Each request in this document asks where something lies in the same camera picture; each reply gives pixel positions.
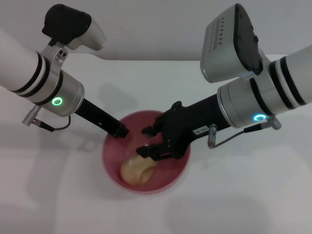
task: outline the white wall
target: white wall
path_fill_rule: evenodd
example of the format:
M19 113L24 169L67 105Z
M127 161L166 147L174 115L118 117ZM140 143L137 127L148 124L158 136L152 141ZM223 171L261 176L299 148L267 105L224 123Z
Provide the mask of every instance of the white wall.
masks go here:
M104 59L199 60L205 27L237 0L2 0L0 22L42 50L44 16L56 3L89 13L105 32ZM240 0L267 54L289 54L312 43L311 0ZM80 48L78 52L89 52Z

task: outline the pink bowl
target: pink bowl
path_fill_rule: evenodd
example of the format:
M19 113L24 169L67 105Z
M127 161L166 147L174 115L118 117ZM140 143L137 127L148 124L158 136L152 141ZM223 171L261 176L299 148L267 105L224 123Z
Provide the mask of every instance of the pink bowl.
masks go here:
M159 114L161 114L159 111L132 113L121 119L121 122L130 130L125 139L116 139L107 135L104 140L102 149L104 169L115 183L135 193L155 194L170 188L181 177L190 157L191 148L189 147L181 159L171 158L159 161L150 181L142 186L131 187L123 182L120 176L122 162L137 155L138 147L161 142L161 134L151 139L147 139L141 134L142 128L151 125Z

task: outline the green led ring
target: green led ring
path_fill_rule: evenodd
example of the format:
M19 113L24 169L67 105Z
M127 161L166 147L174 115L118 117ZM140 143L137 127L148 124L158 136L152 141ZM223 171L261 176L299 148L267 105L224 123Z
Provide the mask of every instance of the green led ring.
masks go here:
M63 103L63 99L61 99L60 97L55 97L52 100L52 104L55 106L59 106Z

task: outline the white tabletop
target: white tabletop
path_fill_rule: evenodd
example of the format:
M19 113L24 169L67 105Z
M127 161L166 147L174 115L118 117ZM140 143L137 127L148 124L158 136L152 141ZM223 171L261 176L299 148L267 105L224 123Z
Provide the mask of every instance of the white tabletop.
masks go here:
M85 97L116 118L165 111L216 93L197 61L107 61L70 54L64 70ZM209 150L192 143L184 176L157 195L109 180L101 163L106 133L77 115L50 133L21 120L32 104L0 92L1 234L310 234L312 105L282 114L279 131L239 136ZM53 126L66 125L42 110ZM226 129L217 142L236 133Z

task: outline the label sticker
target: label sticker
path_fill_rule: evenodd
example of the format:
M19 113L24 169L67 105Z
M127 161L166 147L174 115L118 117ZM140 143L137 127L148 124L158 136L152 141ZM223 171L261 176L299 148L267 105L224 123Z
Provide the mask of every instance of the label sticker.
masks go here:
M207 132L209 131L209 128L205 125L205 126L202 126L200 128L197 128L195 130L193 130L193 132L196 134L196 135L199 135L199 134L202 134L204 132Z

